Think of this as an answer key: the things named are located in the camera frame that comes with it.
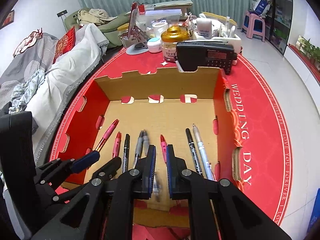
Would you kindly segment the clear pen yellow ink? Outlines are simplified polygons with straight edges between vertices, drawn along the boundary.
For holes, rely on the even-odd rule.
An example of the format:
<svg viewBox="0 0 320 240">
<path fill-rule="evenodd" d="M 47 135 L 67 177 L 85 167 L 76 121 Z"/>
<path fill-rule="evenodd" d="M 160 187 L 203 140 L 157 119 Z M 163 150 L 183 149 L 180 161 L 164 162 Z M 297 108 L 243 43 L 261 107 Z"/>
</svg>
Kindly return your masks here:
<svg viewBox="0 0 320 240">
<path fill-rule="evenodd" d="M 149 150 L 149 136 L 146 130 L 143 131 L 143 149 L 145 156 L 148 155 L 148 150 Z M 153 194 L 155 195 L 156 202 L 160 202 L 160 192 L 161 192 L 161 185 L 159 184 L 158 178 L 157 178 L 157 173 L 155 172 L 154 174 L 154 179 L 153 179 Z"/>
</svg>

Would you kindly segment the gold lid jar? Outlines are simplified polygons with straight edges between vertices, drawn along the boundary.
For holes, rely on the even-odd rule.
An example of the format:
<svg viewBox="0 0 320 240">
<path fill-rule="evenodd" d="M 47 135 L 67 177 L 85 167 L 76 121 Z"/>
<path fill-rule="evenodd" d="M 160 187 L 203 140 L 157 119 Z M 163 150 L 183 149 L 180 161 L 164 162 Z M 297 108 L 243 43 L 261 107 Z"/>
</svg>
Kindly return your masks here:
<svg viewBox="0 0 320 240">
<path fill-rule="evenodd" d="M 176 45 L 178 42 L 189 40 L 189 33 L 185 27 L 170 26 L 161 34 L 162 53 L 164 60 L 175 62 Z"/>
</svg>

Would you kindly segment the black radio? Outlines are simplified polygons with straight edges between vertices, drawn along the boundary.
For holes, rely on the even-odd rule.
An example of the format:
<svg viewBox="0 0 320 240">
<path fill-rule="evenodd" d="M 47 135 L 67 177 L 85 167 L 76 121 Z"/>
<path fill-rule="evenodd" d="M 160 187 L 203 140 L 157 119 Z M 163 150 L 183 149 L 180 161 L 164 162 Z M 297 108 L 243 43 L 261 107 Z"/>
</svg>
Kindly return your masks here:
<svg viewBox="0 0 320 240">
<path fill-rule="evenodd" d="M 176 44 L 175 59 L 184 72 L 195 72 L 198 67 L 214 67 L 229 75 L 237 61 L 237 53 L 226 42 L 183 41 Z"/>
</svg>

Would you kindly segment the grey grip gel pen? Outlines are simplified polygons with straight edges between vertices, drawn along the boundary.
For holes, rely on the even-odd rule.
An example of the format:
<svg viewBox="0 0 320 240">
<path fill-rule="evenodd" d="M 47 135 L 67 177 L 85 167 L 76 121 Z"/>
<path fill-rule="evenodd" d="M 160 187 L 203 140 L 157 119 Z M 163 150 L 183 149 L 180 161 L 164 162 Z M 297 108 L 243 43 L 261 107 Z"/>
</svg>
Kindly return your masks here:
<svg viewBox="0 0 320 240">
<path fill-rule="evenodd" d="M 134 158 L 134 163 L 133 167 L 136 166 L 137 161 L 140 159 L 141 154 L 142 154 L 142 149 L 143 149 L 143 137 L 144 137 L 144 131 L 142 130 L 139 134 L 137 144 L 136 144 L 136 149 L 135 149 L 135 158 Z"/>
</svg>

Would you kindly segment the silver white pen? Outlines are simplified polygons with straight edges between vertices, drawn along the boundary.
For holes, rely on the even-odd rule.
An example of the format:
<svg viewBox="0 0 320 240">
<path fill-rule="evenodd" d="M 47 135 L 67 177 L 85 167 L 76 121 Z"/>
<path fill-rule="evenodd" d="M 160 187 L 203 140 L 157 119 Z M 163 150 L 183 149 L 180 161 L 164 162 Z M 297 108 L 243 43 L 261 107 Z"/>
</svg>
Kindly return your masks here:
<svg viewBox="0 0 320 240">
<path fill-rule="evenodd" d="M 210 165 L 208 157 L 207 157 L 206 149 L 204 147 L 204 143 L 203 143 L 201 135 L 200 135 L 200 131 L 195 124 L 193 124 L 193 134 L 195 136 L 196 143 L 197 143 L 197 146 L 198 146 L 198 149 L 200 152 L 200 156 L 202 159 L 202 163 L 203 163 L 204 172 L 206 174 L 206 177 L 209 180 L 215 180 L 214 175 L 212 173 L 211 165 Z"/>
</svg>

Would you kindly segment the red pink gel pen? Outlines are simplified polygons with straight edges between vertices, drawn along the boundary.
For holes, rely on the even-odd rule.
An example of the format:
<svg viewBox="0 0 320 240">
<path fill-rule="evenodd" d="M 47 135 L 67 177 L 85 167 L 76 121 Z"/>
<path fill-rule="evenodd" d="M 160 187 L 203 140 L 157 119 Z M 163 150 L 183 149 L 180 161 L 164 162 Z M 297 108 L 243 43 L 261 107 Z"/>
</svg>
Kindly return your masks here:
<svg viewBox="0 0 320 240">
<path fill-rule="evenodd" d="M 101 151 L 101 149 L 103 148 L 103 146 L 105 145 L 105 143 L 108 141 L 109 137 L 111 136 L 111 134 L 115 130 L 118 123 L 119 123 L 119 119 L 116 119 L 116 120 L 114 120 L 114 122 L 112 122 L 112 124 L 110 124 L 109 128 L 106 130 L 103 137 L 101 138 L 101 140 L 99 141 L 99 143 L 95 147 L 95 149 L 94 149 L 95 151 L 98 151 L 98 152 Z"/>
</svg>

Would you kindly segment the red embroidered cushion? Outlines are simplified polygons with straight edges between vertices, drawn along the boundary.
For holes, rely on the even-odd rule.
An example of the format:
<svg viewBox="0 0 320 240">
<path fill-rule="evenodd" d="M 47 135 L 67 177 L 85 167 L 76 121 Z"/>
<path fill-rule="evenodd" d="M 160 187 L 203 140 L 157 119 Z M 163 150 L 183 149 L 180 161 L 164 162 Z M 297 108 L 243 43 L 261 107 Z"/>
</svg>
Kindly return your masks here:
<svg viewBox="0 0 320 240">
<path fill-rule="evenodd" d="M 59 39 L 55 47 L 53 64 L 61 55 L 69 52 L 75 46 L 75 27 L 72 27 L 63 37 Z"/>
</svg>

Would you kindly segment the white sofa blanket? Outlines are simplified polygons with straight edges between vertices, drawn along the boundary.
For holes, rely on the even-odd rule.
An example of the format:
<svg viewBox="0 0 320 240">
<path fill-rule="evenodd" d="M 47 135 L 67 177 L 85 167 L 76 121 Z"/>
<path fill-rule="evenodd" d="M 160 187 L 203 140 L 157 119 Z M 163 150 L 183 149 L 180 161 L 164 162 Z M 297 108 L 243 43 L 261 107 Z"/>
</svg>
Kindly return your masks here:
<svg viewBox="0 0 320 240">
<path fill-rule="evenodd" d="M 1 106 L 29 111 L 35 123 L 33 155 L 43 164 L 54 132 L 75 89 L 98 65 L 109 41 L 90 23 L 75 32 L 75 45 L 62 53 L 63 41 L 36 31 L 1 76 Z"/>
</svg>

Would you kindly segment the black double-tip marker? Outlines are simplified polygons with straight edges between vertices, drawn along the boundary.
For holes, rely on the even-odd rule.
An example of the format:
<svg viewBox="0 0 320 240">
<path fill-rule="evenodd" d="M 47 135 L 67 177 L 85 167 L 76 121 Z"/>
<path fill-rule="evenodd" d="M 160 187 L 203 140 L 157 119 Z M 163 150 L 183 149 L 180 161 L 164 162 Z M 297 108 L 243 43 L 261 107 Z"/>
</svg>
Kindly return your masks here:
<svg viewBox="0 0 320 240">
<path fill-rule="evenodd" d="M 190 129 L 186 128 L 185 129 L 185 133 L 186 133 L 186 136 L 187 136 L 188 145 L 189 145 L 191 156 L 192 156 L 192 159 L 193 159 L 193 162 L 194 162 L 195 170 L 196 170 L 196 172 L 198 174 L 203 175 L 202 168 L 201 168 L 201 165 L 200 165 L 199 158 L 197 156 L 196 147 L 195 147 L 195 144 L 194 144 L 193 137 L 191 135 Z"/>
</svg>

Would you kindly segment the black marker pen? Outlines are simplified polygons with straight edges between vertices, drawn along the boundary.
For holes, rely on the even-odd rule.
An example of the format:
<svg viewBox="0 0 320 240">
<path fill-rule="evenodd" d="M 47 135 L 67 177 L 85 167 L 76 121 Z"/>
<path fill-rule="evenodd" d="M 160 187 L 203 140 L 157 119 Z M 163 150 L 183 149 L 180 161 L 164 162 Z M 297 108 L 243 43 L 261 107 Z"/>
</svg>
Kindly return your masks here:
<svg viewBox="0 0 320 240">
<path fill-rule="evenodd" d="M 130 152 L 130 135 L 126 134 L 125 141 L 124 141 L 123 163 L 122 163 L 122 172 L 123 173 L 125 173 L 128 170 L 129 152 Z"/>
</svg>

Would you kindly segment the white storage basket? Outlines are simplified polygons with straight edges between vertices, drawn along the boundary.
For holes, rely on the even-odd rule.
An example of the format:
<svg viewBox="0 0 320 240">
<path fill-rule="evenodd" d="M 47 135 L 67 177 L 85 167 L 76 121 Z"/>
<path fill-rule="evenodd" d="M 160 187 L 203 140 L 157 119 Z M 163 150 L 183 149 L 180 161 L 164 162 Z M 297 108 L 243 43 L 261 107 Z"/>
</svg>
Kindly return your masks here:
<svg viewBox="0 0 320 240">
<path fill-rule="evenodd" d="M 206 31 L 203 24 L 211 21 L 211 31 Z M 202 12 L 194 20 L 193 40 L 224 42 L 233 46 L 237 54 L 242 54 L 242 41 L 235 31 L 238 24 L 229 16 L 221 16 L 211 12 Z"/>
</svg>

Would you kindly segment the pink red clip pen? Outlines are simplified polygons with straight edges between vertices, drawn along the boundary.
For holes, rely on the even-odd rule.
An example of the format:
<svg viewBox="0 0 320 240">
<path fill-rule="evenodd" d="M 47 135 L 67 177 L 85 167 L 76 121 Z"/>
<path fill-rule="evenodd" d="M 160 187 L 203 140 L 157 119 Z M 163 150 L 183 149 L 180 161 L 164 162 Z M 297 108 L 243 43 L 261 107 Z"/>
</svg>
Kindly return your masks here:
<svg viewBox="0 0 320 240">
<path fill-rule="evenodd" d="M 118 157 L 119 156 L 119 150 L 120 150 L 120 142 L 121 142 L 121 133 L 118 132 L 115 138 L 113 150 L 112 150 L 112 157 Z"/>
</svg>

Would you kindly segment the red cardboard fruit box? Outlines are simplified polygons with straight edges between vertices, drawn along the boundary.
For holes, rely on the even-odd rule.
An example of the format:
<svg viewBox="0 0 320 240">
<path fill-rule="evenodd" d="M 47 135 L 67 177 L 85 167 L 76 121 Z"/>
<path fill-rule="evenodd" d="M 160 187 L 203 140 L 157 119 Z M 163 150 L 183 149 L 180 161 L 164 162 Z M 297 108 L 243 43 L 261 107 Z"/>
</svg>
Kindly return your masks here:
<svg viewBox="0 0 320 240">
<path fill-rule="evenodd" d="M 220 68 L 200 67 L 195 72 L 160 68 L 152 74 L 137 71 L 115 77 L 111 72 L 95 78 L 66 115 L 56 134 L 51 158 L 84 156 L 97 146 L 114 120 L 116 132 L 130 136 L 129 163 L 135 158 L 140 131 L 146 130 L 156 147 L 159 194 L 135 203 L 133 221 L 148 227 L 189 226 L 188 204 L 171 200 L 167 167 L 160 138 L 174 147 L 175 155 L 195 168 L 186 128 L 197 126 L 216 179 L 241 186 L 239 151 L 242 146 L 239 120 L 231 105 L 231 88 Z"/>
</svg>

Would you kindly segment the green potted plants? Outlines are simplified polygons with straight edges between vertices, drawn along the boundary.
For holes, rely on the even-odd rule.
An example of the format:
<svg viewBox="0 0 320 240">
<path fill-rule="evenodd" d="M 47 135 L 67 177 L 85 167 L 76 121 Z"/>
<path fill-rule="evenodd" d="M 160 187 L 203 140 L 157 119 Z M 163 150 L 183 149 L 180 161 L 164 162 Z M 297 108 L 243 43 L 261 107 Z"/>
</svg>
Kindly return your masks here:
<svg viewBox="0 0 320 240">
<path fill-rule="evenodd" d="M 296 42 L 296 48 L 304 54 L 311 63 L 319 65 L 319 47 L 313 45 L 310 42 L 310 39 L 307 40 L 303 36 L 299 35 Z"/>
</svg>

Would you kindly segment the thin pink pen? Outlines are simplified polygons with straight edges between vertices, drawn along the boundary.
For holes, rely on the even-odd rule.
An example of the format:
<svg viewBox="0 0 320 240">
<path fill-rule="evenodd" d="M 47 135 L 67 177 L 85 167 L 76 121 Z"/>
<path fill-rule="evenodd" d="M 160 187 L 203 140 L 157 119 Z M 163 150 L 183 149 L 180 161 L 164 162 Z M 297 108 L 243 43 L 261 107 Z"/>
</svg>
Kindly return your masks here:
<svg viewBox="0 0 320 240">
<path fill-rule="evenodd" d="M 165 163 L 167 163 L 167 142 L 162 134 L 160 135 L 160 141 L 161 141 L 163 160 Z"/>
</svg>

